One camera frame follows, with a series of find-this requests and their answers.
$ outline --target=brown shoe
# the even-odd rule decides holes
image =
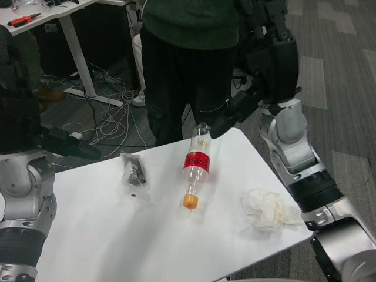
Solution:
[[[40,101],[57,102],[64,100],[64,92],[48,88],[43,84],[38,85],[38,90],[34,92],[34,98]]]
[[[47,106],[45,104],[39,102],[39,113],[42,113],[45,110],[47,110]]]

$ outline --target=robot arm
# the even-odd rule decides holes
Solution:
[[[56,214],[55,174],[43,150],[100,159],[100,151],[69,133],[40,125],[38,101],[26,88],[27,68],[0,25],[0,282],[33,282]]]
[[[307,121],[294,98],[301,90],[296,88],[298,52],[285,25],[286,0],[238,0],[236,5],[252,86],[229,100],[211,136],[219,137],[260,108],[260,133],[271,162],[314,231],[311,245],[328,281],[375,280],[376,239],[307,140]]]

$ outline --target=red bottle label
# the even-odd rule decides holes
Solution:
[[[186,157],[184,168],[189,166],[198,166],[209,173],[210,158],[203,152],[191,152]]]

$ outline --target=tool on desk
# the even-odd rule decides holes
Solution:
[[[39,16],[41,13],[33,14],[31,16],[23,16],[19,19],[14,19],[13,21],[8,22],[9,26],[14,26],[15,28],[26,25],[27,23],[31,22],[33,19],[35,19],[37,16]]]
[[[62,2],[65,1],[72,1],[76,4],[80,4],[79,0],[45,0],[45,2],[47,2],[48,7],[51,7],[52,5],[59,6]]]

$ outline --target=dark green sweater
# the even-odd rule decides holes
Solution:
[[[238,39],[233,0],[148,0],[143,24],[156,37],[189,49],[230,48]]]

